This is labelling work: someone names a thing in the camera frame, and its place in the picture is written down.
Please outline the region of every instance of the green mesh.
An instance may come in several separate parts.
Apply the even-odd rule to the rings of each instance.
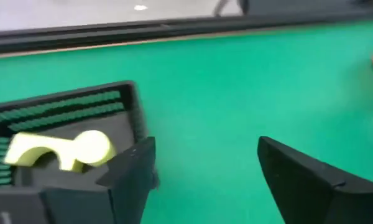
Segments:
[[[94,95],[88,95],[69,100],[62,100],[53,103],[45,103],[38,106],[30,106],[27,108],[9,110],[0,112],[0,121],[24,118],[31,115],[42,114],[47,110],[54,108],[61,108],[70,105],[88,105],[100,101],[108,101],[120,98],[119,91],[107,91],[104,93],[98,93]]]
[[[0,185],[9,185],[12,180],[11,166],[3,164],[10,140],[10,138],[0,137]]]
[[[57,114],[57,115],[48,116],[44,118],[37,118],[37,119],[32,119],[32,120],[28,120],[24,122],[13,123],[9,125],[9,128],[12,129],[13,131],[21,131],[21,130],[37,128],[37,127],[41,127],[41,126],[45,126],[49,124],[55,124],[55,123],[62,122],[62,121],[71,121],[73,119],[85,118],[88,116],[94,116],[94,115],[103,114],[107,112],[120,111],[123,109],[124,107],[122,103],[110,103],[107,105],[95,106],[95,107],[91,107],[87,109]]]

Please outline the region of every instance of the green table surface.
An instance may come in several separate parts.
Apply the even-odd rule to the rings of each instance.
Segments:
[[[373,180],[373,21],[0,59],[0,102],[134,80],[162,178],[143,224],[283,223],[270,136]]]

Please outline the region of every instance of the black plastic basket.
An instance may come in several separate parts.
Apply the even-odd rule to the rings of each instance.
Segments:
[[[92,129],[104,132],[116,148],[117,156],[106,165],[82,174],[61,171],[53,154],[32,168],[2,163],[18,132],[73,139]],[[146,136],[132,82],[0,104],[0,217],[9,212],[13,223],[139,223],[156,185],[154,161],[154,139]],[[22,209],[20,198],[31,208]],[[36,212],[25,216],[32,207]],[[94,213],[93,207],[107,209]]]

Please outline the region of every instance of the black table border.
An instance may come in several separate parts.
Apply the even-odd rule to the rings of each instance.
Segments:
[[[0,54],[373,19],[373,7],[346,12],[282,16],[234,16],[58,27],[0,32]]]

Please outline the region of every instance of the yellow object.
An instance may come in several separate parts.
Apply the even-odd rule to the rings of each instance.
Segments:
[[[10,143],[4,163],[33,166],[40,156],[50,151],[57,155],[59,169],[75,172],[79,172],[83,164],[100,166],[116,154],[111,141],[101,131],[85,131],[74,140],[18,133]]]

